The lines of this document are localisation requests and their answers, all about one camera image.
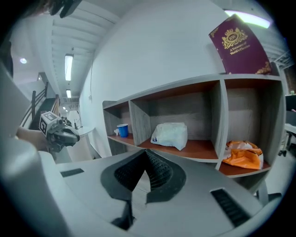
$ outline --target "railing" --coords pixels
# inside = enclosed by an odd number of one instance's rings
[[[32,93],[32,101],[30,107],[27,109],[25,115],[23,116],[21,126],[23,127],[25,123],[27,122],[28,118],[30,115],[32,115],[32,121],[35,117],[35,108],[39,104],[39,102],[46,96],[47,96],[47,87],[48,87],[48,82],[45,85],[45,88],[38,94],[36,95],[36,91],[33,91]]]
[[[56,94],[55,95],[55,103],[53,104],[53,106],[51,108],[51,112],[57,116],[60,116],[59,115],[59,106],[60,106],[60,99],[59,99],[59,95]]]

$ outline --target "light fixture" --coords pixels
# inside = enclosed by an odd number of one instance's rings
[[[66,81],[71,80],[73,57],[74,57],[73,54],[66,54],[65,55],[65,79],[66,79]]]
[[[67,97],[71,98],[71,90],[66,90],[66,93],[67,93]]]
[[[26,64],[26,63],[27,63],[27,60],[26,60],[25,58],[21,58],[21,59],[20,59],[20,62],[21,62],[22,64]]]
[[[265,20],[261,17],[256,17],[254,15],[244,13],[244,12],[238,12],[238,11],[232,11],[232,10],[225,10],[225,13],[228,16],[232,16],[233,14],[238,15],[244,22],[254,24],[254,25],[259,25],[264,28],[268,28],[271,24],[270,21]]]

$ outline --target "vent grille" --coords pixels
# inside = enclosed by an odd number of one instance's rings
[[[235,227],[249,220],[246,212],[235,203],[224,189],[215,190],[211,193]]]

